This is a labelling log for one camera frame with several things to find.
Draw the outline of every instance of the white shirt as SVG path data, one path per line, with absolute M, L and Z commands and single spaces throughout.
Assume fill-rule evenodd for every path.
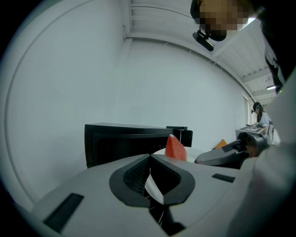
M 269 118 L 268 114 L 263 112 L 262 117 L 259 121 L 259 125 L 262 127 L 268 127 L 270 125 L 271 119 Z

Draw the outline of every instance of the black rubber pad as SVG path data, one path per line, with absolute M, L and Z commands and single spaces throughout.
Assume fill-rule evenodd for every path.
M 235 180 L 234 177 L 227 176 L 227 175 L 220 175 L 220 174 L 214 174 L 212 177 L 215 178 L 215 179 L 219 179 L 219 180 L 229 182 L 229 183 L 233 183 L 233 181 Z
M 55 230 L 60 232 L 65 224 L 69 221 L 70 217 L 83 200 L 84 196 L 72 193 L 70 194 L 44 221 L 44 223 Z

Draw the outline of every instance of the long dark hair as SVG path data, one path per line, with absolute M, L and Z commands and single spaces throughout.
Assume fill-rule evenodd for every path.
M 262 114 L 263 114 L 264 110 L 263 110 L 263 107 L 261 104 L 258 105 L 258 109 L 259 109 L 259 114 L 257 115 L 257 122 L 259 123 L 262 118 Z

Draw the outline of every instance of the white wall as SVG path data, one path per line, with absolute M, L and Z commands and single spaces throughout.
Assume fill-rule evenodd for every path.
M 184 48 L 133 40 L 120 75 L 114 122 L 188 126 L 204 151 L 234 141 L 245 125 L 242 87 Z
M 117 0 L 65 0 L 33 20 L 7 50 L 1 176 L 25 208 L 86 169 L 84 125 L 109 118 L 105 101 L 122 43 Z

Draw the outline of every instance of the ceiling light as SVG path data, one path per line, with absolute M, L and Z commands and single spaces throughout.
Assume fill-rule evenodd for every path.
M 248 19 L 248 22 L 242 26 L 242 28 L 240 29 L 240 31 L 242 31 L 247 25 L 251 24 L 255 19 L 256 18 L 254 18 L 254 17 L 250 17 Z
M 276 86 L 270 86 L 270 87 L 267 87 L 266 89 L 267 90 L 272 90 L 272 89 L 275 89 L 276 88 Z

